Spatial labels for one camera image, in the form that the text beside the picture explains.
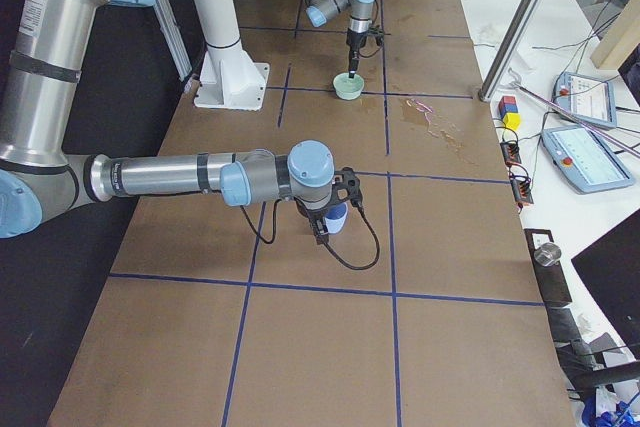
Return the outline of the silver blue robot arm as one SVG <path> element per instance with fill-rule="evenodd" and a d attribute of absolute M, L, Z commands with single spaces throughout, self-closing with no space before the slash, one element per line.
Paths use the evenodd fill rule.
<path fill-rule="evenodd" d="M 156 0 L 25 0 L 9 57 L 1 108 L 1 238 L 28 233 L 89 203 L 113 197 L 221 193 L 229 206 L 293 200 L 318 244 L 329 247 L 329 222 L 350 202 L 366 220 L 359 179 L 335 171 L 323 143 L 306 140 L 286 155 L 244 153 L 109 158 L 65 155 L 62 142 L 96 10 Z M 351 10 L 348 80 L 355 80 L 375 0 L 305 0 L 314 27 Z M 233 0 L 194 0 L 205 54 L 196 106 L 259 110 L 270 67 L 244 50 Z"/>
<path fill-rule="evenodd" d="M 369 37 L 376 38 L 378 46 L 382 45 L 384 33 L 373 25 L 373 10 L 376 0 L 304 0 L 306 15 L 310 23 L 318 28 L 349 11 L 346 44 L 349 47 L 348 70 L 350 79 L 354 79 L 361 60 L 361 50 L 366 46 Z"/>

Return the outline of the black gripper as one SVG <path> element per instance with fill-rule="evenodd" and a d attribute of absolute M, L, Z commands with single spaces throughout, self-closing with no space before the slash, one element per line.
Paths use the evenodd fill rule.
<path fill-rule="evenodd" d="M 313 235 L 318 245 L 326 245 L 329 242 L 329 232 L 324 215 L 336 205 L 346 203 L 363 214 L 363 194 L 360 180 L 351 167 L 344 167 L 334 172 L 334 178 L 330 184 L 329 195 L 320 201 L 307 201 L 300 197 L 295 198 L 298 211 L 309 220 Z"/>
<path fill-rule="evenodd" d="M 385 32 L 380 26 L 371 26 L 366 32 L 347 31 L 347 45 L 349 46 L 348 76 L 353 79 L 358 70 L 358 53 L 366 46 L 368 38 L 373 38 L 378 52 L 384 45 Z"/>

